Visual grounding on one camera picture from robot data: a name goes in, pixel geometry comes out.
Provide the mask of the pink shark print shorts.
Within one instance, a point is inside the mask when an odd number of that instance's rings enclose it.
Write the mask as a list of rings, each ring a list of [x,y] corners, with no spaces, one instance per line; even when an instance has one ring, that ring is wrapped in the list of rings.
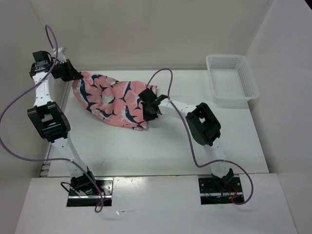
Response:
[[[89,72],[81,74],[81,79],[73,81],[72,90],[84,109],[108,125],[138,131],[148,128],[138,95],[146,88],[156,93],[156,85],[141,81],[119,81]]]

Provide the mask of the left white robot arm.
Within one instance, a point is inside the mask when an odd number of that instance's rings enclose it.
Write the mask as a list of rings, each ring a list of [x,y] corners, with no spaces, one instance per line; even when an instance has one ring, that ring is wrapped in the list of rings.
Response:
[[[37,51],[33,57],[35,62],[31,66],[30,77],[36,85],[36,96],[27,115],[40,137],[50,142],[66,159],[71,187],[76,192],[91,195],[97,190],[97,182],[79,157],[70,139],[70,123],[54,99],[56,79],[69,82],[81,78],[82,74],[65,57],[64,47],[53,50],[52,55],[47,51]]]

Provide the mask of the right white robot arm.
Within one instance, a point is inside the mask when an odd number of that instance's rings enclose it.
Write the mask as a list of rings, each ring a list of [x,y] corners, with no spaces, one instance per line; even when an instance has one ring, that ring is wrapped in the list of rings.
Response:
[[[226,165],[226,156],[221,147],[221,124],[209,106],[202,102],[198,105],[187,104],[170,99],[166,95],[157,96],[146,88],[139,95],[142,101],[143,118],[151,121],[159,115],[178,117],[186,129],[189,142],[194,140],[201,145],[212,160],[214,186],[224,192],[231,186],[233,170]]]

